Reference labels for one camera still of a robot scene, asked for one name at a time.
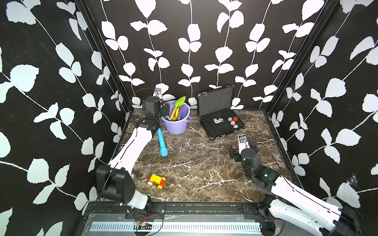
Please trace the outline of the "purple toy scoop pink handle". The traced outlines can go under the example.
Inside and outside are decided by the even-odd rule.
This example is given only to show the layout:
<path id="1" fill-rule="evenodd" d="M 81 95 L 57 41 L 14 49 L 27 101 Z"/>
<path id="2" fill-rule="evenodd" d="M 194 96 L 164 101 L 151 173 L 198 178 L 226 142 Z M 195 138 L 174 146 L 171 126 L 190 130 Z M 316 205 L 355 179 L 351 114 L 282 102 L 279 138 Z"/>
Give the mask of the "purple toy scoop pink handle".
<path id="1" fill-rule="evenodd" d="M 184 119 L 189 112 L 190 112 L 190 107 L 187 104 L 184 104 L 182 111 L 180 112 L 180 118 Z"/>

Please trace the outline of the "yellow toy spade wooden handle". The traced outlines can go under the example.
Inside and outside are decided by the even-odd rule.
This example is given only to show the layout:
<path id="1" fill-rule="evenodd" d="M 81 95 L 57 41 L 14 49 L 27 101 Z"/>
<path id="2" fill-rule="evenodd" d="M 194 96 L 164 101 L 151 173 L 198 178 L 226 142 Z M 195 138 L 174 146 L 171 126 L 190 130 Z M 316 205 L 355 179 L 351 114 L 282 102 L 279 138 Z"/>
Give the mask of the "yellow toy spade wooden handle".
<path id="1" fill-rule="evenodd" d="M 175 107 L 174 110 L 173 110 L 173 112 L 170 115 L 170 120 L 171 121 L 176 121 L 176 119 L 178 118 L 178 113 L 179 113 L 179 108 Z"/>

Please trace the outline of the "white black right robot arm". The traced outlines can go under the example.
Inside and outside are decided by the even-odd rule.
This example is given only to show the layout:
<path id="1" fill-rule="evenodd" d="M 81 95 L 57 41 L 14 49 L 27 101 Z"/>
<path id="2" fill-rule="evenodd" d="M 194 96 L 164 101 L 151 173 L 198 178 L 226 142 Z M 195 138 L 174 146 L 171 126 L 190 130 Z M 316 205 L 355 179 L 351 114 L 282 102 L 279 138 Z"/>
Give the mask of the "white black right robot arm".
<path id="1" fill-rule="evenodd" d="M 259 214 L 266 212 L 314 236 L 361 236 L 356 212 L 350 207 L 329 204 L 291 183 L 279 172 L 262 165 L 256 148 L 229 149 L 230 158 L 242 164 L 245 176 L 269 192 L 259 202 Z"/>

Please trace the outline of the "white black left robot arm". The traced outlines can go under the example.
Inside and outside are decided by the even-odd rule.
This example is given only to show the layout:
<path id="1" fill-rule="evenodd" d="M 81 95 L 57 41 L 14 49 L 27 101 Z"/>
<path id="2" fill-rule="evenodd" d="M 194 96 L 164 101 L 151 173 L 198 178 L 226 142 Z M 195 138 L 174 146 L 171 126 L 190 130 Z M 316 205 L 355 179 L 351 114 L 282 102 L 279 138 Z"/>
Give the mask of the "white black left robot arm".
<path id="1" fill-rule="evenodd" d="M 146 211 L 151 198 L 136 189 L 131 174 L 142 151 L 160 128 L 160 118 L 168 115 L 169 105 L 153 95 L 143 101 L 142 110 L 144 118 L 137 122 L 121 151 L 96 170 L 96 182 L 100 190 L 97 200 L 105 198 Z"/>

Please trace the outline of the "green toy trowel wooden handle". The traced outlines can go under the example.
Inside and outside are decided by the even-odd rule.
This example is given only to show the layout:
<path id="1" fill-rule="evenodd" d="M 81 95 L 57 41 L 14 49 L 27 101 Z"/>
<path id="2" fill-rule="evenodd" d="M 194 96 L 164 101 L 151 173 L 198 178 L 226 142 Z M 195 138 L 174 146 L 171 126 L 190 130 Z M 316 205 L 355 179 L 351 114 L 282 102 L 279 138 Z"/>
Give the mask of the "green toy trowel wooden handle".
<path id="1" fill-rule="evenodd" d="M 185 100 L 186 100 L 186 96 L 183 96 L 183 97 L 181 97 L 181 98 L 179 98 L 176 102 L 175 102 L 175 107 L 180 107 L 180 106 L 182 106 L 183 104 L 184 104 L 184 102 L 185 102 Z"/>

